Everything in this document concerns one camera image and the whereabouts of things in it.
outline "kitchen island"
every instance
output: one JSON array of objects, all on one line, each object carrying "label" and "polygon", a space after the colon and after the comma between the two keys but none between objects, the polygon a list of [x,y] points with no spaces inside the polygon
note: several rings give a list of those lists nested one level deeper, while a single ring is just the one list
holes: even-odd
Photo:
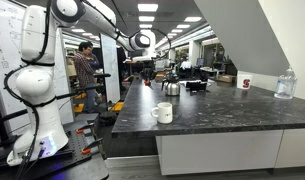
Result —
[{"label": "kitchen island", "polygon": [[[268,169],[288,162],[283,146],[289,142],[282,143],[291,130],[305,134],[305,100],[276,99],[272,91],[228,83],[212,83],[207,90],[190,93],[181,86],[180,96],[171,97],[161,84],[149,88],[134,80],[112,136],[155,136],[163,175]],[[159,102],[172,103],[172,123],[151,116]]]}]

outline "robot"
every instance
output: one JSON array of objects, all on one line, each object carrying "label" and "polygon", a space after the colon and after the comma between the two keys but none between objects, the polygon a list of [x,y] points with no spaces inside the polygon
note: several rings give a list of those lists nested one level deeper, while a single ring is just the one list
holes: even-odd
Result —
[{"label": "robot", "polygon": [[53,89],[57,28],[71,27],[79,20],[87,20],[97,26],[98,32],[115,39],[126,50],[145,49],[145,55],[137,60],[151,60],[155,54],[153,32],[126,36],[115,26],[114,12],[99,0],[49,2],[47,9],[29,6],[24,15],[21,52],[22,61],[28,66],[19,74],[16,84],[21,97],[33,105],[27,105],[31,128],[15,142],[7,157],[9,166],[21,164],[22,157],[28,153],[28,161],[53,156],[68,143]]}]

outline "ceiling light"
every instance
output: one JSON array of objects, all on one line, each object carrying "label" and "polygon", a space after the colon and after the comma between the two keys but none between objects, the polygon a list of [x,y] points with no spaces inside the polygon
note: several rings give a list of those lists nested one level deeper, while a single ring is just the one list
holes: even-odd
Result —
[{"label": "ceiling light", "polygon": [[201,17],[187,17],[185,18],[185,22],[197,22],[200,21],[202,18]]},{"label": "ceiling light", "polygon": [[99,39],[100,39],[100,37],[99,37],[99,36],[90,36],[90,38],[93,38],[93,39],[97,39],[97,38],[99,38]]},{"label": "ceiling light", "polygon": [[158,9],[157,4],[138,4],[139,11],[155,12]]},{"label": "ceiling light", "polygon": [[179,24],[176,28],[189,28],[190,25],[188,24]]},{"label": "ceiling light", "polygon": [[173,29],[172,32],[182,32],[182,29]]},{"label": "ceiling light", "polygon": [[140,24],[140,28],[151,28],[152,24]]},{"label": "ceiling light", "polygon": [[83,36],[92,36],[93,34],[92,33],[83,33],[82,35]]},{"label": "ceiling light", "polygon": [[83,29],[72,29],[73,32],[85,32]]},{"label": "ceiling light", "polygon": [[140,21],[154,21],[153,16],[139,16]]}]

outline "plaid shirt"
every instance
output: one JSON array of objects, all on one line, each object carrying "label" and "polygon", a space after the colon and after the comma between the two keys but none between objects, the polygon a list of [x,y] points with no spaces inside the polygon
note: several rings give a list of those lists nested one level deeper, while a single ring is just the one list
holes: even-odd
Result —
[{"label": "plaid shirt", "polygon": [[85,56],[81,53],[77,53],[74,59],[74,65],[76,74],[80,83],[80,87],[85,87],[87,84],[95,83],[94,70],[90,64],[85,60]]}]

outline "dark granite countertop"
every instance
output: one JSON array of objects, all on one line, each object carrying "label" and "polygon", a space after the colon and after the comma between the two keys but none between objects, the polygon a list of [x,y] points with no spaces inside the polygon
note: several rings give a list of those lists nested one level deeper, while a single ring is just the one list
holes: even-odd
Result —
[{"label": "dark granite countertop", "polygon": [[[210,92],[166,96],[160,83],[153,90],[134,80],[112,130],[113,137],[205,134],[305,128],[305,100],[274,98],[274,92],[251,87],[237,89],[212,83]],[[157,123],[150,111],[160,102],[173,105],[173,121]]]}]

